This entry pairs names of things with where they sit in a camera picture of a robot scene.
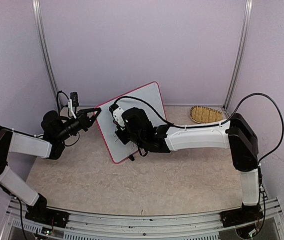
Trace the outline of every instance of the lavender wall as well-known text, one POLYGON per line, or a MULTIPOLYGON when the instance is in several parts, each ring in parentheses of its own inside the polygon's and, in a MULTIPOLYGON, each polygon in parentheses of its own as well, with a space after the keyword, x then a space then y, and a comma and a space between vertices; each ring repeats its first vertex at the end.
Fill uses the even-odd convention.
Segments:
MULTIPOLYGON (((254 1, 252 20, 239 81, 231 102, 252 92, 269 94, 284 116, 284 1, 254 1)), ((280 120, 275 108, 258 96, 247 100, 240 113, 259 137, 260 156, 272 149, 280 138, 280 120)), ((262 165, 264 183, 272 198, 278 197, 284 212, 284 141, 262 165)))
POLYGON ((57 84, 96 105, 151 81, 166 104, 222 105, 245 0, 46 0, 57 84))
MULTIPOLYGON (((54 97, 42 60, 32 2, 0 0, 0 125, 38 134, 54 97)), ((24 179, 34 158, 10 154, 9 165, 24 179)), ((0 223, 9 197, 0 190, 0 223)))

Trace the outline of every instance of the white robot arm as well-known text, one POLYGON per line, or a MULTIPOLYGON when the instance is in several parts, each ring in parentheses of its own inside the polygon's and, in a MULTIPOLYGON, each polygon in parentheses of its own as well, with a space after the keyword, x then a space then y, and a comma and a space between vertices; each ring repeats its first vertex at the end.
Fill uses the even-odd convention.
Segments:
MULTIPOLYGON (((77 94, 71 93, 72 95, 75 95, 72 98, 73 105, 78 106, 77 94)), ((46 198, 29 187, 8 166, 6 160, 8 153, 21 153, 57 160, 65 149, 64 141, 70 136, 77 135, 80 130, 88 131, 100 111, 100 108, 72 111, 73 117, 71 118, 59 116, 54 110, 49 111, 44 115, 41 123, 44 130, 42 138, 0 126, 0 187, 7 194, 16 196, 26 203, 28 210, 25 214, 26 219, 64 228, 68 213, 48 209, 46 198), (89 117, 88 113, 93 112, 95 115, 89 117)))
POLYGON ((240 173, 243 203, 240 209, 222 213, 225 227, 246 223, 263 217, 259 204, 262 174, 258 166, 257 136, 236 113, 229 121, 209 124, 153 126, 140 108, 123 110, 117 103, 109 108, 115 134, 125 145, 134 142, 141 156, 151 153, 170 153, 190 148, 231 149, 233 165, 240 173))

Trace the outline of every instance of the beige tabletop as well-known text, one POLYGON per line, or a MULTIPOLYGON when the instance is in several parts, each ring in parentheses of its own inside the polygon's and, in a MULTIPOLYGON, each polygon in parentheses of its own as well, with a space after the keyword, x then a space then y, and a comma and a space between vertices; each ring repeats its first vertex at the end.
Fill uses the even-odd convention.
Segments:
MULTIPOLYGON (((190 107, 165 107, 175 124, 193 124, 190 107)), ((240 178, 229 149, 135 154, 114 164, 94 124, 57 160, 37 158, 27 183, 48 205, 112 215, 177 215, 238 207, 240 178)))

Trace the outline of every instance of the black cable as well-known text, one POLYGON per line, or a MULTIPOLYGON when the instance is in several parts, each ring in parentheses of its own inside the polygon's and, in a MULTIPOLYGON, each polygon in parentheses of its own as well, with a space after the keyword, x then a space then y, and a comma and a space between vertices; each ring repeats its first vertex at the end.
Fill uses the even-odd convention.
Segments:
POLYGON ((58 91, 57 92, 57 94, 56 94, 56 106, 57 106, 58 114, 60 115, 60 111, 61 110, 60 110, 60 106, 58 105, 58 95, 59 94, 64 94, 66 96, 67 100, 69 100, 69 98, 68 98, 68 96, 67 96, 67 94, 65 92, 63 92, 63 91, 58 91))
POLYGON ((18 202, 20 204, 20 219, 21 219, 22 232, 23 232, 25 240, 27 240, 27 237, 26 237, 26 234, 25 234, 25 230, 24 230, 24 226, 23 226, 22 202, 21 202, 21 200, 18 197, 16 197, 16 199, 18 200, 18 202))
POLYGON ((71 147, 71 146, 75 145, 75 144, 80 140, 80 133, 78 132, 76 135, 78 135, 78 138, 77 138, 77 140, 76 140, 74 143, 72 143, 71 145, 66 145, 66 144, 63 142, 63 145, 66 146, 66 147, 71 147))
POLYGON ((68 116, 69 118, 72 117, 72 116, 70 116, 70 109, 69 109, 69 108, 67 109, 67 116, 68 116))
POLYGON ((281 113, 281 110, 279 109, 279 107, 277 106, 276 102, 268 95, 264 94, 264 93, 261 93, 261 92, 255 92, 255 93, 252 93, 252 94, 249 94, 247 95, 246 97, 244 97, 236 106, 235 110, 233 111, 233 113, 230 115, 229 118, 227 118, 225 121, 221 122, 220 124, 219 123, 216 123, 216 124, 210 124, 210 125, 202 125, 202 124, 199 124, 199 125, 195 125, 195 126, 178 126, 178 125, 175 125, 169 121, 167 121, 166 119, 164 119, 148 102, 140 99, 140 98, 137 98, 137 97, 134 97, 134 96, 121 96, 119 97, 117 100, 115 100, 114 104, 116 104, 119 100, 121 99, 134 99, 134 100, 137 100, 137 101, 140 101, 144 104, 146 104, 149 108, 151 108, 153 110, 153 112, 166 124, 172 126, 172 127, 175 127, 175 128, 178 128, 178 129, 200 129, 200 128, 211 128, 211 127, 217 127, 219 125, 223 125, 225 123, 227 123, 234 115, 235 113, 237 112, 238 108, 240 107, 240 105, 248 98, 252 97, 252 96, 263 96, 263 97, 266 97, 268 98, 273 104, 274 106, 276 107, 277 109, 277 112, 280 116, 280 119, 281 119, 281 124, 282 124, 282 134, 281 134, 281 139, 279 141, 279 143, 277 144, 277 146, 271 150, 270 152, 268 152, 267 154, 265 154, 264 156, 262 156, 258 163, 261 162, 261 160, 263 160, 264 158, 266 158, 268 155, 272 154, 274 151, 276 151, 279 146, 282 144, 282 141, 283 141, 283 138, 284 138, 284 119, 283 119, 283 116, 282 116, 282 113, 281 113))
POLYGON ((265 203, 265 194, 263 191, 261 191, 261 193, 263 194, 263 201, 264 201, 264 217, 263 217, 263 222, 262 222, 262 225, 261 227, 259 228, 258 232, 253 236, 253 237, 256 237, 261 231, 262 231, 262 228, 264 226, 264 223, 265 223, 265 220, 266 220, 266 203, 265 203))

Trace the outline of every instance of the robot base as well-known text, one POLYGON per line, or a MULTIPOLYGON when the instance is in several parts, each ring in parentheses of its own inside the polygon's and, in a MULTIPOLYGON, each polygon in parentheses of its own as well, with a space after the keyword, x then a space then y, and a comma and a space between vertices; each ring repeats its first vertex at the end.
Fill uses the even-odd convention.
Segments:
POLYGON ((221 212, 223 227, 232 227, 256 221, 264 217, 261 206, 245 206, 221 212))

